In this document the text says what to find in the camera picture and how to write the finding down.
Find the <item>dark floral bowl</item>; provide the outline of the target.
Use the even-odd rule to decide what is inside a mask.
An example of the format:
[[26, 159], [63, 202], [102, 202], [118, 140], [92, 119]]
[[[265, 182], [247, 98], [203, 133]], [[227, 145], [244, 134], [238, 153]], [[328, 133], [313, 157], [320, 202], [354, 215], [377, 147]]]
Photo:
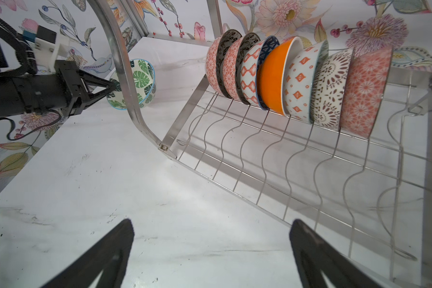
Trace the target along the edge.
[[219, 94], [232, 99], [223, 83], [223, 62], [231, 45], [241, 38], [237, 30], [228, 30], [215, 39], [206, 55], [205, 71], [210, 86]]

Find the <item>pale green patterned bowl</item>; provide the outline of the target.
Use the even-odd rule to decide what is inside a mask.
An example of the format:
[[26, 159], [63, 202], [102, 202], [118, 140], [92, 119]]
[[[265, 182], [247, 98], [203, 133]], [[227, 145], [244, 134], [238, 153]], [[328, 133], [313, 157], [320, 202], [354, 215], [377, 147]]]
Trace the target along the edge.
[[302, 40], [294, 39], [283, 72], [282, 104], [291, 118], [311, 123], [311, 102], [314, 78], [328, 56], [327, 40], [304, 48]]

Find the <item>blue geometric pattern bowl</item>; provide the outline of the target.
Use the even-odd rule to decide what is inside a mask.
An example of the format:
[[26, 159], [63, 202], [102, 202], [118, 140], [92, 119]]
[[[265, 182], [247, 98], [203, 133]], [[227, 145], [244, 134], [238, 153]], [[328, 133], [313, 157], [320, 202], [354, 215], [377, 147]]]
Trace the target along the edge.
[[249, 105], [257, 106], [262, 110], [269, 110], [269, 108], [264, 103], [258, 88], [258, 72], [267, 56], [279, 45], [277, 37], [269, 36], [249, 48], [242, 60], [240, 70], [242, 96]]

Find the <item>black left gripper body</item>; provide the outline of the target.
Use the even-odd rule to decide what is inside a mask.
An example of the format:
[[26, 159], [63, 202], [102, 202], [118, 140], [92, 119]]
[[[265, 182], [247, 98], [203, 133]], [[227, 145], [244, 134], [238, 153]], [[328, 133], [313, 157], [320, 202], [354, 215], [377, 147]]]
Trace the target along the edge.
[[90, 101], [90, 74], [74, 61], [55, 61], [55, 74], [12, 79], [10, 115], [59, 109], [64, 117], [79, 115]]

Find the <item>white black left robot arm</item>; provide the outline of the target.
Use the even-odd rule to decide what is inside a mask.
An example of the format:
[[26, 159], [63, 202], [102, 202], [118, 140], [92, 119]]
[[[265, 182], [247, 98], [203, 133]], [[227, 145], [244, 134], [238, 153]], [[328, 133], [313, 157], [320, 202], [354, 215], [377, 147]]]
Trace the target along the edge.
[[70, 39], [38, 27], [19, 33], [0, 18], [0, 121], [21, 114], [69, 117], [115, 90], [115, 84], [65, 60]]

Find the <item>dark patterned bowl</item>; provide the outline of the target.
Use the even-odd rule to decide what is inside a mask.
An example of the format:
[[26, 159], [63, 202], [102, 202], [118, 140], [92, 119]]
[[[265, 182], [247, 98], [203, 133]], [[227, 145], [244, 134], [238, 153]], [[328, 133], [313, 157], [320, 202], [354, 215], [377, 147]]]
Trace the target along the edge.
[[258, 42], [260, 38], [251, 32], [242, 36], [236, 30], [227, 31], [221, 40], [222, 63], [219, 69], [219, 87], [223, 95], [227, 98], [238, 100], [249, 105], [241, 88], [241, 68], [242, 62], [247, 52]]

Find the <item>white lattice pattern bowl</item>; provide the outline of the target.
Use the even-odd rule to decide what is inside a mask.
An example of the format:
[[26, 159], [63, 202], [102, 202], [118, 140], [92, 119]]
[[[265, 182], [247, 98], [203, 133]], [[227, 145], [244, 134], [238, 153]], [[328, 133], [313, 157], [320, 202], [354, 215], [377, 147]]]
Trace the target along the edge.
[[312, 121], [315, 125], [337, 131], [344, 92], [354, 56], [352, 48], [337, 52], [323, 62], [314, 80]]

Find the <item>steel two-tier dish rack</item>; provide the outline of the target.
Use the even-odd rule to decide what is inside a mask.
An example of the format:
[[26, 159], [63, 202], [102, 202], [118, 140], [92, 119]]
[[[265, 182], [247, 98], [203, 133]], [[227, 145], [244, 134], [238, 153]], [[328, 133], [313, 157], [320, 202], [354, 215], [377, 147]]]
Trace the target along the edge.
[[301, 218], [388, 286], [432, 288], [432, 57], [395, 63], [369, 135], [244, 105], [198, 86], [164, 136], [133, 100], [133, 67], [106, 1], [91, 6], [108, 36], [128, 114], [157, 148], [194, 175], [290, 225]]

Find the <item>plain white bowl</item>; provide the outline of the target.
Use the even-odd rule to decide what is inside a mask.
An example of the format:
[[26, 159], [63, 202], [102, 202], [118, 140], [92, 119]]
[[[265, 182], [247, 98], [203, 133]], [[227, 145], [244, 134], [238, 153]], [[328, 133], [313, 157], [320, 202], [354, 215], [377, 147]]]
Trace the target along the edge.
[[258, 72], [258, 91], [263, 108], [286, 116], [283, 106], [283, 82], [289, 61], [303, 50], [299, 36], [272, 49]]

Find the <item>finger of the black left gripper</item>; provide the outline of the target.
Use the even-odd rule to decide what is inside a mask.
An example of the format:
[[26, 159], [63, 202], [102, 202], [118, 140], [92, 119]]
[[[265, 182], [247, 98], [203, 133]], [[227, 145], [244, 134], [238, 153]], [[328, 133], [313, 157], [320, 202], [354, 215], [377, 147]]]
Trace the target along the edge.
[[80, 108], [82, 110], [89, 108], [94, 103], [96, 103], [99, 100], [101, 100], [102, 98], [106, 97], [108, 94], [110, 94], [113, 91], [115, 91], [114, 86], [109, 87], [109, 88], [105, 88], [105, 89], [98, 91], [96, 93], [85, 92], [84, 95], [82, 96], [82, 104], [80, 105]]
[[84, 84], [88, 86], [101, 87], [107, 90], [115, 90], [116, 88], [116, 85], [110, 80], [100, 78], [98, 76], [95, 76], [83, 70], [78, 70], [78, 74], [82, 79], [82, 81], [84, 82]]

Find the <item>green leaf pattern bowl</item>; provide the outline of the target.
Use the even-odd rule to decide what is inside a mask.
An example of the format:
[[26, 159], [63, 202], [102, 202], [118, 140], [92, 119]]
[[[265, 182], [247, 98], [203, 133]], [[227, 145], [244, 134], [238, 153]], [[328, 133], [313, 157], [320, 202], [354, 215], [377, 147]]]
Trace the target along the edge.
[[[133, 72], [139, 107], [144, 108], [153, 101], [157, 91], [155, 70], [150, 62], [143, 59], [131, 60], [130, 66]], [[106, 96], [108, 103], [114, 109], [126, 110], [126, 102], [116, 72], [112, 73], [109, 80], [115, 85], [115, 90]]]

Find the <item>dark speckled pattern bowl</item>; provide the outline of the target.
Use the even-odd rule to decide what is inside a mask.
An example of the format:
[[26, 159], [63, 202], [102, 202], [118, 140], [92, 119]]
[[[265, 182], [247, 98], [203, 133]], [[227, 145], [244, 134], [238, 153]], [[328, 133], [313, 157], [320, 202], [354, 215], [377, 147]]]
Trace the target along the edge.
[[378, 117], [391, 68], [391, 46], [352, 61], [344, 93], [341, 129], [368, 139]]

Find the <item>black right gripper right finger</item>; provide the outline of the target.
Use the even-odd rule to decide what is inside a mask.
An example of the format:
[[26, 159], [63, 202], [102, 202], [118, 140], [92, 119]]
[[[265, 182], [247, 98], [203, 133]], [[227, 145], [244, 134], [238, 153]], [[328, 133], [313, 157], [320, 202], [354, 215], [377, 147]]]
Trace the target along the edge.
[[294, 220], [289, 239], [304, 288], [326, 288], [324, 277], [336, 288], [380, 287], [302, 220]]

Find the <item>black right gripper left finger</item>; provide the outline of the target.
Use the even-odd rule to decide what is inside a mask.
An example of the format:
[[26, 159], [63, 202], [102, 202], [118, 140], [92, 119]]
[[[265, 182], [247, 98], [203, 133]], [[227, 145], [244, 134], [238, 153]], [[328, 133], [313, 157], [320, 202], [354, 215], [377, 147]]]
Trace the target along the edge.
[[124, 219], [80, 258], [44, 284], [45, 288], [119, 288], [126, 275], [134, 240], [130, 219]]

